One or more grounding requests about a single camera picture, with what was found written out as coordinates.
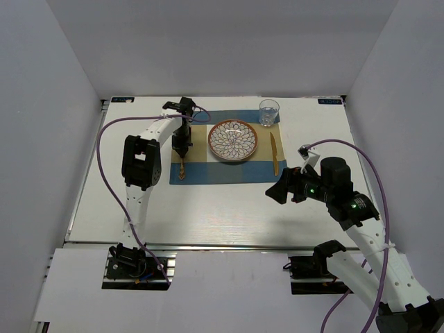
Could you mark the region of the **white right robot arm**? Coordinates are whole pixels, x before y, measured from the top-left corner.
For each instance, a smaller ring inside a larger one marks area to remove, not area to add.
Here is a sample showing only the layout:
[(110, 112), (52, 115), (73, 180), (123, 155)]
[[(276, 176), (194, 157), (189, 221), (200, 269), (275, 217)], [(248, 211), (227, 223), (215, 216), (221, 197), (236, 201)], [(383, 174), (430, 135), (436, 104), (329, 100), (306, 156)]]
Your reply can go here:
[(355, 191), (351, 170), (340, 157), (321, 160), (316, 173), (309, 164), (285, 168), (266, 195), (285, 204), (311, 198), (325, 203), (329, 215), (361, 251), (370, 270), (358, 264), (337, 240), (314, 248), (313, 267), (321, 276), (340, 279), (370, 309), (380, 332), (437, 332), (443, 326), (443, 299), (421, 286), (395, 245), (385, 239), (383, 225), (372, 201)]

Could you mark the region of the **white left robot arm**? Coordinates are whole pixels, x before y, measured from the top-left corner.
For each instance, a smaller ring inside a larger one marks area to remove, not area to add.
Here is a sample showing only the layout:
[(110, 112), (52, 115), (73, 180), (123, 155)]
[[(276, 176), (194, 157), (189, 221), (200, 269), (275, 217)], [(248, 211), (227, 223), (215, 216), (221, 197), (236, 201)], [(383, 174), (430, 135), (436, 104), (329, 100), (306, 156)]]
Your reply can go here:
[(146, 254), (151, 254), (139, 238), (137, 231), (146, 222), (148, 201), (154, 186), (162, 173), (161, 148), (171, 139), (172, 149), (184, 158), (192, 146), (191, 126), (196, 103), (188, 97), (178, 102), (167, 101), (162, 109), (164, 114), (147, 117), (123, 117), (107, 123), (108, 128), (123, 121), (149, 120), (152, 124), (139, 135), (129, 135), (123, 145), (121, 174), (126, 186), (126, 202), (119, 202), (125, 214), (128, 231), (126, 235), (137, 244), (126, 248), (118, 244), (110, 251), (133, 277), (146, 270)]

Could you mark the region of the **gold knife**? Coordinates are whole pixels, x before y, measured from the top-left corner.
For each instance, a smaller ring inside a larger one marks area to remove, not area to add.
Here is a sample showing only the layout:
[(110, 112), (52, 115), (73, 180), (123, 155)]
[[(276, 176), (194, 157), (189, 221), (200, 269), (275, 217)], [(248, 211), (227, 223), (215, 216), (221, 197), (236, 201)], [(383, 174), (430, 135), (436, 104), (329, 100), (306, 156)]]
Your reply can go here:
[(272, 151), (272, 158), (273, 158), (273, 172), (274, 176), (279, 175), (279, 164), (278, 164), (278, 150), (277, 150), (277, 144), (275, 137), (273, 133), (270, 133), (270, 141), (271, 141), (271, 151)]

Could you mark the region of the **blue yellow striped cloth placemat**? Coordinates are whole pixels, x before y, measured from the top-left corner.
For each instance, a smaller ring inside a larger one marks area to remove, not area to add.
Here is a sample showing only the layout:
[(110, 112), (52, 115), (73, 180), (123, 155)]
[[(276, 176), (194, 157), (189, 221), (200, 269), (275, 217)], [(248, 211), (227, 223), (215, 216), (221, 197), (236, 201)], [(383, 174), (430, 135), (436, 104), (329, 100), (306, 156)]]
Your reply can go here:
[[(171, 152), (169, 183), (172, 185), (226, 185), (241, 183), (277, 182), (282, 170), (287, 167), (281, 140), (280, 118), (265, 127), (259, 123), (259, 110), (215, 110), (210, 111), (209, 123), (196, 122), (191, 125), (193, 146), (185, 157), (185, 179), (179, 179), (180, 158)], [(235, 119), (249, 123), (256, 131), (258, 145), (256, 151), (247, 159), (229, 162), (216, 157), (207, 144), (211, 128), (221, 121)], [(279, 175), (274, 176), (270, 133), (277, 144)]]

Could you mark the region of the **floral patterned ceramic plate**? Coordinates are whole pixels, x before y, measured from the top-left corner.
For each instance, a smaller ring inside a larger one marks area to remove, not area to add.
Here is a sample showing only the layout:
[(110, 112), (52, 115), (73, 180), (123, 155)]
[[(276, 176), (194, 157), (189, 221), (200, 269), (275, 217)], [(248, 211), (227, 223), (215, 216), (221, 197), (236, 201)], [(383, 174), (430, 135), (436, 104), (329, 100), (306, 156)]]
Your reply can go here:
[(211, 128), (207, 144), (216, 157), (237, 162), (249, 158), (256, 151), (258, 137), (249, 123), (228, 119)]

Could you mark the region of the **gold fork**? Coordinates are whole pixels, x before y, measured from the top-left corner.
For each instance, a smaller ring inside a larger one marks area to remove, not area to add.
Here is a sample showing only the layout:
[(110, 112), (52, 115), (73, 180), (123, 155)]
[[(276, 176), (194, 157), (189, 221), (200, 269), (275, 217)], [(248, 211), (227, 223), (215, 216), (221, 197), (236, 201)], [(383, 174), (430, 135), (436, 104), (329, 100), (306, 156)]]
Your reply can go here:
[(180, 158), (180, 173), (179, 173), (179, 179), (184, 180), (185, 179), (185, 163), (184, 158)]

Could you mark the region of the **clear drinking glass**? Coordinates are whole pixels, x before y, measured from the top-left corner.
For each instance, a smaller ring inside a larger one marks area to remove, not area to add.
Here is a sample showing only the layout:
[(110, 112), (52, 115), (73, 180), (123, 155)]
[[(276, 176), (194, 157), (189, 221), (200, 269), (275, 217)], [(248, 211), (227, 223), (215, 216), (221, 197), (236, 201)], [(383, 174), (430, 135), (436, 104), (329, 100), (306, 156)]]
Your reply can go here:
[(259, 122), (266, 127), (274, 124), (280, 111), (280, 105), (273, 99), (265, 99), (259, 104)]

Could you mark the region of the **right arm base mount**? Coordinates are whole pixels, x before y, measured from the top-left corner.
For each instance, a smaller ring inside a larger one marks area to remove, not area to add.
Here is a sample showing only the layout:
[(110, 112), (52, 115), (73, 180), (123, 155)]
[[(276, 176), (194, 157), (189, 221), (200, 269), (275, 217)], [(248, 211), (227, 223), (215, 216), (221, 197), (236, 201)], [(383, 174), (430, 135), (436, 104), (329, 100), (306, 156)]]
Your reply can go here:
[(339, 295), (348, 288), (331, 273), (321, 273), (313, 257), (292, 256), (282, 267), (290, 275), (292, 295)]

